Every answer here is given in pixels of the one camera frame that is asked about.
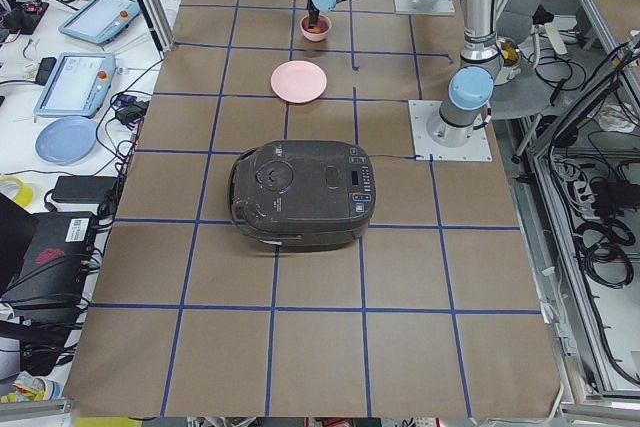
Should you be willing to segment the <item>yellow tape roll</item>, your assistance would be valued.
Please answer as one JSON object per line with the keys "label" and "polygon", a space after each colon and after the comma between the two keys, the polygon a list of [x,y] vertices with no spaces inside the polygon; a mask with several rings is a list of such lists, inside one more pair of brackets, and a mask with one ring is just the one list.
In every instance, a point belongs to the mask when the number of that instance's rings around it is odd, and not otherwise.
{"label": "yellow tape roll", "polygon": [[2,176],[0,180],[1,194],[22,208],[27,208],[33,201],[32,188],[14,176]]}

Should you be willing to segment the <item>black power adapter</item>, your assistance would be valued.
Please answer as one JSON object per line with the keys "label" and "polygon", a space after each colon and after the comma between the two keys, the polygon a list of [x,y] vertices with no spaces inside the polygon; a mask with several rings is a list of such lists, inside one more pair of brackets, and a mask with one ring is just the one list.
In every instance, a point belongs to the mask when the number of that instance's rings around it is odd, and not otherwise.
{"label": "black power adapter", "polygon": [[57,203],[98,204],[114,190],[112,176],[61,176],[57,179],[51,199]]}

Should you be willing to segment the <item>near teach pendant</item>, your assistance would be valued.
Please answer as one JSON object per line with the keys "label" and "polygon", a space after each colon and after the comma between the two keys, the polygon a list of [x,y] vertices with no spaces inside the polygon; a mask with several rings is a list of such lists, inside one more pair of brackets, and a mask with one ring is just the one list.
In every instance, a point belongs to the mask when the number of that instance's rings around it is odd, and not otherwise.
{"label": "near teach pendant", "polygon": [[110,53],[63,53],[33,113],[38,117],[93,117],[103,105],[116,71]]}

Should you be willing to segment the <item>black computer box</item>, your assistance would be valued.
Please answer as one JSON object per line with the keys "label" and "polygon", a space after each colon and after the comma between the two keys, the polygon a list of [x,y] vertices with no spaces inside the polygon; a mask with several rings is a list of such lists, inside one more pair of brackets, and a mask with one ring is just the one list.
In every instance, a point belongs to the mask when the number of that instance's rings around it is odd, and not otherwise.
{"label": "black computer box", "polygon": [[98,219],[91,212],[35,215],[37,227],[19,273],[1,295],[14,309],[71,307],[81,296],[94,253]]}

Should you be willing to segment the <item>teach pendant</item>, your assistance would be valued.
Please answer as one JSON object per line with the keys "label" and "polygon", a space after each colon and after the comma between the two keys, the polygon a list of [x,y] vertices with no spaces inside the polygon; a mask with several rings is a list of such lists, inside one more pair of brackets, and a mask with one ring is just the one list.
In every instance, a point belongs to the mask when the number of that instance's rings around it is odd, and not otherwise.
{"label": "teach pendant", "polygon": [[63,53],[33,113],[38,117],[93,117],[103,105],[116,71],[110,53]]}
{"label": "teach pendant", "polygon": [[64,21],[58,31],[91,44],[104,45],[119,36],[140,13],[137,0],[91,0]]}

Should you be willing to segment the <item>blue plate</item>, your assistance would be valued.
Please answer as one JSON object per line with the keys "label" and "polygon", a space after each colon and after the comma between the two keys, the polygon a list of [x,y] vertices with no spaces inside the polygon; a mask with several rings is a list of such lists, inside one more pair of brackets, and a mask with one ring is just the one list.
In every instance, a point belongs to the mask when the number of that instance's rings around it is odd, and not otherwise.
{"label": "blue plate", "polygon": [[36,154],[44,161],[67,165],[86,157],[96,144],[96,127],[91,119],[80,116],[60,118],[38,135]]}

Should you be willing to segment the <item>far teach pendant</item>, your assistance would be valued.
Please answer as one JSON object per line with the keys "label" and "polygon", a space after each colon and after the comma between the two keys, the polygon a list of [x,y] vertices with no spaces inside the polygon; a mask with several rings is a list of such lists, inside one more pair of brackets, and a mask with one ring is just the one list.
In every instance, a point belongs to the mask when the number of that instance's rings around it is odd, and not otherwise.
{"label": "far teach pendant", "polygon": [[119,36],[140,13],[137,0],[91,0],[64,21],[58,31],[91,44],[104,45]]}

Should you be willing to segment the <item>glass bowl on chair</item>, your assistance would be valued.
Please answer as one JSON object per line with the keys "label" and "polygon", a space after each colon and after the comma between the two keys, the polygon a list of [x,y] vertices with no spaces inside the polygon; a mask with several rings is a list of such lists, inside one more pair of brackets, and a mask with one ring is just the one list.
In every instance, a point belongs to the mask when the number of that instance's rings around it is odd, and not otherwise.
{"label": "glass bowl on chair", "polygon": [[495,79],[496,86],[514,80],[521,73],[522,60],[520,48],[512,39],[499,37],[498,46],[502,55],[502,64]]}

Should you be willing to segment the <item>pink bowl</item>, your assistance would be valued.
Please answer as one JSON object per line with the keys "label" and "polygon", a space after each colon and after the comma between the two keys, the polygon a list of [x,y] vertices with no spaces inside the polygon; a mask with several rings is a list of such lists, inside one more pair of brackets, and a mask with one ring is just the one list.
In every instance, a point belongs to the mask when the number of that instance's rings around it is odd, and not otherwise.
{"label": "pink bowl", "polygon": [[320,15],[318,21],[313,27],[310,26],[310,18],[304,17],[300,21],[300,30],[302,36],[311,42],[324,41],[333,27],[330,18]]}

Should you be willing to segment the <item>dark grey rice cooker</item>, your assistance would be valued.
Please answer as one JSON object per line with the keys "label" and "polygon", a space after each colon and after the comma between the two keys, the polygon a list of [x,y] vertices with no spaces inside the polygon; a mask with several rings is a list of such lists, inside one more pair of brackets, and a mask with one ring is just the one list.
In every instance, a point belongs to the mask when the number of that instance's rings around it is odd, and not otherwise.
{"label": "dark grey rice cooker", "polygon": [[341,141],[272,141],[243,153],[229,174],[233,224],[266,244],[349,244],[368,228],[375,203],[370,156]]}

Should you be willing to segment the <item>pink plate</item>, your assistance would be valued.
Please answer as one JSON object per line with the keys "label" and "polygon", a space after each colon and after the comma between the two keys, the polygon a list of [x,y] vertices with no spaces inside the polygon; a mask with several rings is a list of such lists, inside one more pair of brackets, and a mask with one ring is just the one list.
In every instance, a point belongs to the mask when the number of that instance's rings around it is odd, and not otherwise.
{"label": "pink plate", "polygon": [[288,61],[273,71],[270,85],[280,99],[304,104],[321,96],[327,86],[327,76],[319,66],[309,61]]}

